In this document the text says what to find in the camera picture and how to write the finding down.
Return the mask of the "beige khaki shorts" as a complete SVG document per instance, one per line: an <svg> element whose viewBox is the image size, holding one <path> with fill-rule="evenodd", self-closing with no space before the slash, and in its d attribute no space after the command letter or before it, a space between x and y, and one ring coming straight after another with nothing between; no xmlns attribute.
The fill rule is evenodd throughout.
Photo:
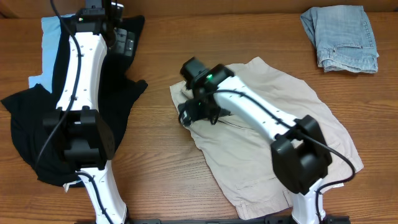
<svg viewBox="0 0 398 224"><path fill-rule="evenodd" d="M170 87L179 121L243 220L292 209L325 223L323 194L363 163L346 128L303 81L256 57L206 68L191 58Z"/></svg>

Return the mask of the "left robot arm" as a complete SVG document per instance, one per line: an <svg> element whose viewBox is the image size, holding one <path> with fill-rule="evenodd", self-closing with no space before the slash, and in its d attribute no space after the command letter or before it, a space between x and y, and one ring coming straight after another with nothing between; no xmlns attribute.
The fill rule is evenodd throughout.
<svg viewBox="0 0 398 224"><path fill-rule="evenodd" d="M133 40L118 28L123 9L112 1L86 1L70 25L60 22L70 36L67 75L55 111L43 120L49 132L45 143L52 144L85 186L95 223L129 223L112 171L114 135L98 106L106 54L132 54Z"/></svg>

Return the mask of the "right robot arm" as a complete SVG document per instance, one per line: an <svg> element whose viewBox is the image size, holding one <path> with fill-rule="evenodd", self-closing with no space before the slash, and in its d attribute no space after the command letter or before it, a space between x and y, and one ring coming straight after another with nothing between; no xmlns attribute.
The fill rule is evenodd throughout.
<svg viewBox="0 0 398 224"><path fill-rule="evenodd" d="M326 217L318 193L332 162L318 122L282 111L258 94L223 64L208 69L195 57L180 70L193 98L178 106L180 123L239 116L271 147L272 168L277 179L294 195L291 220L295 223L323 223Z"/></svg>

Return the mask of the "black t-shirt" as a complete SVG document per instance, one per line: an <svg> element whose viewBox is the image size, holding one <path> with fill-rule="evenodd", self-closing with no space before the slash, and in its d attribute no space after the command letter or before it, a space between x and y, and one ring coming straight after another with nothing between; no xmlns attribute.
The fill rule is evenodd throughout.
<svg viewBox="0 0 398 224"><path fill-rule="evenodd" d="M134 82L125 76L133 60L132 57L107 54L101 72L99 113L111 128L117 146L123 139L134 102L147 88L144 80ZM43 117L55 109L62 91L49 93L38 84L2 99L1 103L11 114L12 142L23 160L35 170L38 180L58 187L66 183L82 187L74 171L60 160L51 146L46 146L43 155L39 156L48 138Z"/></svg>

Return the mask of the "light blue shirt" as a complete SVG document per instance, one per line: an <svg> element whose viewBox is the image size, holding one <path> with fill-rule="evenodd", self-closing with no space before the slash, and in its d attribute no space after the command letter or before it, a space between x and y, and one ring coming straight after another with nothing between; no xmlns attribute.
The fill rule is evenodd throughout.
<svg viewBox="0 0 398 224"><path fill-rule="evenodd" d="M28 78L29 88L40 84L49 93L62 91L68 70L69 35L57 16L41 18L42 74Z"/></svg>

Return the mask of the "folded light blue jeans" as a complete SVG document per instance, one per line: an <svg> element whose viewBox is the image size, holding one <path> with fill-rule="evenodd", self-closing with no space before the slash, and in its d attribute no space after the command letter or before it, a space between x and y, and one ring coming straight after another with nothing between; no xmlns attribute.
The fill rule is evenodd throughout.
<svg viewBox="0 0 398 224"><path fill-rule="evenodd" d="M378 72L376 40L364 7L312 7L300 21L325 72Z"/></svg>

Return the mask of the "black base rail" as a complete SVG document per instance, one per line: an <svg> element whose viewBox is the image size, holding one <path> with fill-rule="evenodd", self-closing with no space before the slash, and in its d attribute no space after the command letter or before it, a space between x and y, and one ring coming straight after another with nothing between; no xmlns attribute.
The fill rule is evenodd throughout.
<svg viewBox="0 0 398 224"><path fill-rule="evenodd" d="M75 222L76 224L92 224L92 222ZM261 218L255 218L252 220L242 219L226 219L226 220L174 220L165 221L159 219L150 220L128 220L127 224L294 224L296 223L291 216L276 216L268 215ZM324 224L351 224L348 216L336 217L332 215L326 216L323 220Z"/></svg>

